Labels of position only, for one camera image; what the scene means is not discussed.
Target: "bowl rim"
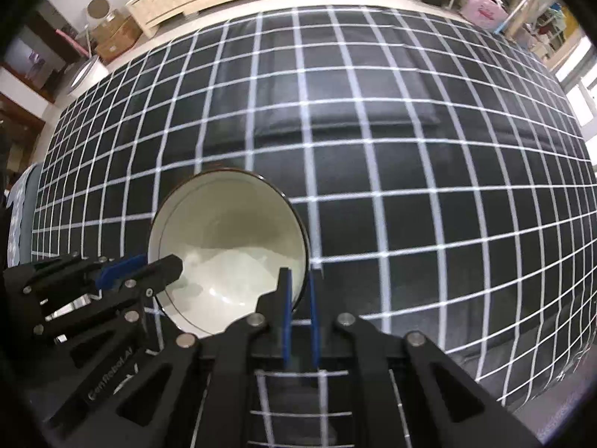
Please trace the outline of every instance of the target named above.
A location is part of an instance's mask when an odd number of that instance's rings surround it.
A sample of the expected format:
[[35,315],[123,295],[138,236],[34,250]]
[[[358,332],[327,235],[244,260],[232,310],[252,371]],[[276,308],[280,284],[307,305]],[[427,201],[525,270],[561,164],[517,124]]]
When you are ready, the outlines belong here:
[[[234,168],[234,167],[218,167],[218,168],[210,168],[208,170],[204,170],[201,171],[195,175],[192,175],[191,177],[188,177],[187,179],[181,181],[177,186],[175,186],[172,190],[170,190],[168,192],[168,194],[166,195],[166,197],[162,200],[162,202],[159,204],[159,206],[157,207],[157,211],[155,213],[155,215],[153,216],[153,218],[151,219],[151,226],[149,228],[149,233],[147,236],[147,260],[149,259],[149,244],[150,244],[150,240],[151,240],[151,233],[153,232],[153,227],[155,225],[155,221],[157,219],[157,216],[159,215],[160,211],[162,210],[163,205],[168,201],[168,199],[174,195],[174,193],[184,187],[185,185],[187,185],[187,183],[191,182],[192,180],[195,180],[199,177],[203,177],[207,174],[211,174],[211,173],[215,173],[215,172],[237,172],[237,173],[243,173],[245,175],[249,175],[250,177],[256,178],[258,180],[260,180],[261,182],[263,182],[265,185],[269,186],[272,190],[274,190],[274,192],[276,192],[285,202],[286,205],[288,206],[288,208],[290,209],[290,211],[292,212],[295,221],[298,224],[298,228],[300,229],[300,233],[301,233],[301,237],[303,239],[303,246],[304,246],[304,251],[305,251],[305,259],[304,259],[304,275],[303,275],[303,282],[301,283],[300,286],[300,290],[298,292],[297,298],[296,300],[293,302],[292,305],[292,311],[295,312],[298,305],[300,304],[301,300],[303,299],[303,295],[304,295],[304,291],[305,288],[307,286],[307,282],[309,281],[309,274],[310,274],[310,259],[311,259],[311,250],[310,250],[310,242],[309,242],[309,236],[307,235],[307,230],[303,224],[303,221],[301,221],[301,218],[299,217],[299,215],[297,214],[297,211],[294,209],[292,203],[290,202],[290,200],[288,200],[288,198],[286,197],[286,195],[276,186],[274,186],[271,182],[269,182],[268,180],[266,180],[263,176],[249,171],[249,170],[244,170],[242,168]],[[170,298],[170,296],[168,295],[167,291],[166,291],[166,287],[168,285],[166,285],[163,289],[163,293],[166,294],[166,296],[168,297],[168,299],[170,300],[170,303],[172,304],[172,306],[174,307],[174,309],[176,311],[178,311],[178,313],[184,317],[184,315],[178,310],[178,308],[176,308],[176,305],[174,304],[174,302],[172,302],[172,299]],[[166,315],[166,317],[168,317],[168,319],[172,322],[174,322],[169,315],[166,313],[166,310],[164,309],[162,302],[159,300],[159,298],[157,297],[157,295],[154,296],[156,303],[159,307],[159,309],[163,312],[164,315]],[[209,335],[215,335],[214,333],[211,332],[207,332],[197,326],[194,326],[196,329],[198,330],[202,330],[203,332],[209,334]]]

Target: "metal bolt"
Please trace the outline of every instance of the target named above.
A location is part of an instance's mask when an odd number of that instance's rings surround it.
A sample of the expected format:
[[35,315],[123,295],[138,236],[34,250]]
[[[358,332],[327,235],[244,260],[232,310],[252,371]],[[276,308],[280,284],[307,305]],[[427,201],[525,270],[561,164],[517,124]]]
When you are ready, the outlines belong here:
[[344,327],[350,327],[354,323],[354,315],[341,313],[338,315],[338,323]]
[[195,336],[192,333],[181,333],[176,337],[176,345],[183,349],[188,349],[195,343]]
[[130,310],[124,314],[124,319],[127,322],[135,323],[137,320],[139,320],[139,312],[136,310]]
[[407,342],[413,347],[420,347],[425,343],[425,341],[425,335],[417,330],[407,333]]
[[247,323],[252,327],[259,327],[265,322],[265,317],[261,313],[252,313],[247,317]]

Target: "bowl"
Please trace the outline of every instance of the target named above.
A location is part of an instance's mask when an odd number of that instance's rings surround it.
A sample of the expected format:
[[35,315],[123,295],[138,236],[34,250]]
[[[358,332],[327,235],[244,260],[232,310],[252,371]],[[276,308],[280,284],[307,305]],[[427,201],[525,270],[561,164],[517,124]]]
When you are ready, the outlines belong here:
[[236,169],[195,175],[173,190],[151,225],[147,259],[176,254],[183,272],[157,295],[178,328],[199,338],[255,311],[289,267],[293,306],[309,264],[298,215],[263,177]]

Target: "plastic bag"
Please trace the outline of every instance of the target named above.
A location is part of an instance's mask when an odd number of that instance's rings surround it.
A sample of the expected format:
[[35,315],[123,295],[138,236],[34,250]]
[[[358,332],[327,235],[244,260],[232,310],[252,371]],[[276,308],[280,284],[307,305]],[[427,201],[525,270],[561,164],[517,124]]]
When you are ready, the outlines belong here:
[[508,16],[496,0],[468,0],[460,13],[469,22],[490,31]]

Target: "black and white checkered tablecloth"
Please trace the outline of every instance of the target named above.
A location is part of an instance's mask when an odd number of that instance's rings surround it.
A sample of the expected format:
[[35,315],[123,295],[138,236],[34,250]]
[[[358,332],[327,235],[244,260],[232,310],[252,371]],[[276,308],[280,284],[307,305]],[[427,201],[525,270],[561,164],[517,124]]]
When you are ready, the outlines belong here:
[[559,84],[501,37],[423,13],[310,7],[158,47],[63,112],[34,257],[144,252],[166,194],[223,166],[291,198],[346,310],[422,330],[504,404],[561,378],[592,342],[591,163]]

